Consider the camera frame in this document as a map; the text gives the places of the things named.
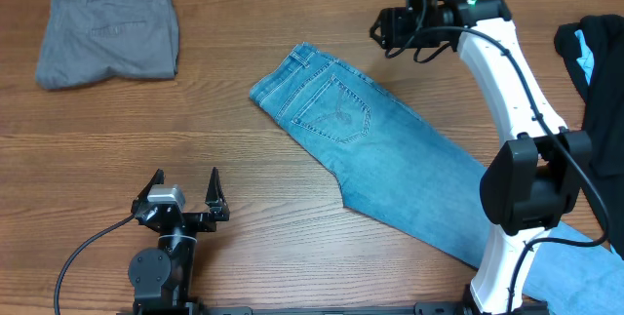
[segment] black garment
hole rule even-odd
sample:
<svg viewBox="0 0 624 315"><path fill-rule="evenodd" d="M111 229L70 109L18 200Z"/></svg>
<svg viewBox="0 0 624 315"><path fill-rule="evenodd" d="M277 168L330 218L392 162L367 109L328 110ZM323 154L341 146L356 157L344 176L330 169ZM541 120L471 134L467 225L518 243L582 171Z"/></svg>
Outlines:
<svg viewBox="0 0 624 315"><path fill-rule="evenodd" d="M583 31L594 53L590 84L576 61L581 57L574 32ZM624 256L624 18L586 17L580 23L563 25L555 36L555 48L565 61L576 90L585 100L583 130L592 140L589 177L608 209L610 242ZM594 213L604 221L596 197L588 196Z"/></svg>

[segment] gray towel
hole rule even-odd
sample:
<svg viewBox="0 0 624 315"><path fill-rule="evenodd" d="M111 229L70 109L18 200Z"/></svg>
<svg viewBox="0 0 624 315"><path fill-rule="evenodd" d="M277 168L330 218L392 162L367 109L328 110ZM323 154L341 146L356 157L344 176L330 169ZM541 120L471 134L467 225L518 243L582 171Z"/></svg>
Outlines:
<svg viewBox="0 0 624 315"><path fill-rule="evenodd" d="M36 80L52 90L111 76L171 79L178 48L172 0L52 0Z"/></svg>

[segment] back pocket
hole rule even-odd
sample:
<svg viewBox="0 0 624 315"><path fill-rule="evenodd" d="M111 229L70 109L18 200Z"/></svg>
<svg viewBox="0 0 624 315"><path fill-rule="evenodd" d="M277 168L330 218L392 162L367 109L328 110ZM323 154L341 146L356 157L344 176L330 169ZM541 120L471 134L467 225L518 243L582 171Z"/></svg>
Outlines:
<svg viewBox="0 0 624 315"><path fill-rule="evenodd" d="M369 132L371 109L335 75L294 115L292 122L317 135L347 143Z"/></svg>

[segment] light blue fabric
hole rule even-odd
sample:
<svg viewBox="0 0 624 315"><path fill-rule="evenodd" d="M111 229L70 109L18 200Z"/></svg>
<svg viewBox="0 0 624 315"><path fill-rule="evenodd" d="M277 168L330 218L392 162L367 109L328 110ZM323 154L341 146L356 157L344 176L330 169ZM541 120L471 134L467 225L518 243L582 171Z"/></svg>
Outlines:
<svg viewBox="0 0 624 315"><path fill-rule="evenodd" d="M335 175L345 206L480 264L489 230L484 166L369 77L303 44L251 98ZM588 240L564 223L552 236ZM558 315L621 314L624 262L602 247L547 244L524 293Z"/></svg>
<svg viewBox="0 0 624 315"><path fill-rule="evenodd" d="M585 79L589 85L592 81L592 72L594 72L594 53L587 46L585 35L582 30L576 30L574 35L578 38L578 42L581 46L581 58L576 59L576 61L581 65L583 72L585 72Z"/></svg>

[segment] wooden table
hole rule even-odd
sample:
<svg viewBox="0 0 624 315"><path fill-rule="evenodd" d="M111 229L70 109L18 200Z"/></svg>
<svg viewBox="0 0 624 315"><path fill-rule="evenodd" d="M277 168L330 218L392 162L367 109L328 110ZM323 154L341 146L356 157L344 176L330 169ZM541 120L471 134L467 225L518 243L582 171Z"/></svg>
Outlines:
<svg viewBox="0 0 624 315"><path fill-rule="evenodd" d="M544 94L572 128L583 103L553 37L624 0L507 0ZM112 79L46 92L34 81L50 0L0 0L0 313L50 314L59 270L88 237L129 213L157 168L201 209L220 169L232 216L200 236L193 294L255 308L408 305L459 299L475 271L344 209L333 176L249 100L294 44L347 60L488 164L498 139L457 55L387 60L369 39L380 9L403 0L175 0L174 81ZM600 234L584 198L565 220ZM92 244L63 283L63 314L128 310L131 257L155 246L134 223Z"/></svg>

